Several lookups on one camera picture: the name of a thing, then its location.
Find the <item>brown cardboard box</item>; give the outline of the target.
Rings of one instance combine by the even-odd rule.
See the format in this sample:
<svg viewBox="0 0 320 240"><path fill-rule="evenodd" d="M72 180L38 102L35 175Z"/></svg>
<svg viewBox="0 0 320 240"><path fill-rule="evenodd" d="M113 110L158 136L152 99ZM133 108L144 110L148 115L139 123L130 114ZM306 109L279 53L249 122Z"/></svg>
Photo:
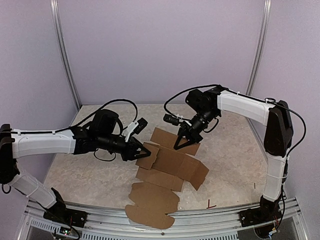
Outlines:
<svg viewBox="0 0 320 240"><path fill-rule="evenodd" d="M175 150L176 139L177 135L156 127L150 141L144 142L151 155L136 161L139 182L131 185L128 197L133 203L125 206L131 221L159 230L170 228L183 183L189 182L195 190L204 183L209 169L195 158L200 144Z"/></svg>

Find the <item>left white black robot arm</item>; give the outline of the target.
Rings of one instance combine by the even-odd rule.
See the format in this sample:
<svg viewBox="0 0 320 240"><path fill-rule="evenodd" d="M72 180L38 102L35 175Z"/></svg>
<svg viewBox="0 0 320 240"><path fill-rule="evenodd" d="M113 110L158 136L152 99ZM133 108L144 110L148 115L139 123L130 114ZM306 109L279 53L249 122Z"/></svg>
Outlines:
<svg viewBox="0 0 320 240"><path fill-rule="evenodd" d="M17 159L41 154L82 155L97 150L119 154L123 161L149 157L151 151L138 141L148 124L144 118L124 127L119 115L108 109L97 110L92 120L66 129L21 131L10 124L0 127L0 183L9 185L44 208L43 217L70 227L83 228L88 214L67 208L60 193L45 187L31 174L18 168Z"/></svg>

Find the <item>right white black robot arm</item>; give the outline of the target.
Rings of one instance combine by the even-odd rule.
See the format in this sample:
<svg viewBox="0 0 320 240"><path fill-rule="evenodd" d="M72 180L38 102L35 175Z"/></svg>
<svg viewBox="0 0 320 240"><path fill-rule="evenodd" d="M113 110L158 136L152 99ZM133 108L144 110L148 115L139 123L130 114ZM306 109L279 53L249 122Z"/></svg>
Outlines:
<svg viewBox="0 0 320 240"><path fill-rule="evenodd" d="M174 121L180 126L174 149L179 150L199 143L209 123L231 112L261 123L266 127L263 146L267 156L267 174L259 207L239 213L242 227L248 227L281 219L279 203L283 199L284 183L288 174L288 158L292 145L293 124L285 101L260 100L234 92L219 84L207 85L206 91L198 87L187 89L185 103L195 112L190 119Z"/></svg>

